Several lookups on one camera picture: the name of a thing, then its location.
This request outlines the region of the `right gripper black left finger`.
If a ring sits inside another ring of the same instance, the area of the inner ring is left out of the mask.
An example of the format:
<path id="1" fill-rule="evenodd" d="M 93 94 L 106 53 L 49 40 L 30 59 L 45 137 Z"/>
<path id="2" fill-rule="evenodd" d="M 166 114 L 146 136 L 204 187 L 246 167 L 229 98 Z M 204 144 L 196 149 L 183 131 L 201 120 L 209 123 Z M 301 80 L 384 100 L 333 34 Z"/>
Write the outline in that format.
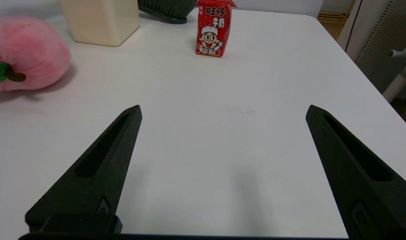
<path id="1" fill-rule="evenodd" d="M 114 214 L 142 121 L 139 105 L 127 108 L 25 214 L 30 231 L 52 215 Z"/>

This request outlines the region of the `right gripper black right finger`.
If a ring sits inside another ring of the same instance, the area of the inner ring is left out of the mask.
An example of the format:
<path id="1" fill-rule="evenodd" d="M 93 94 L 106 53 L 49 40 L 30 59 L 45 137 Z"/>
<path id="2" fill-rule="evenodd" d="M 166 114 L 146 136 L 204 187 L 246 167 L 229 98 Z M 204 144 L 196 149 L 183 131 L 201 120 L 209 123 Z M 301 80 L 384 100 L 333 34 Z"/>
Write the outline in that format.
<path id="1" fill-rule="evenodd" d="M 406 180 L 328 111 L 306 122 L 348 238 L 406 240 Z"/>

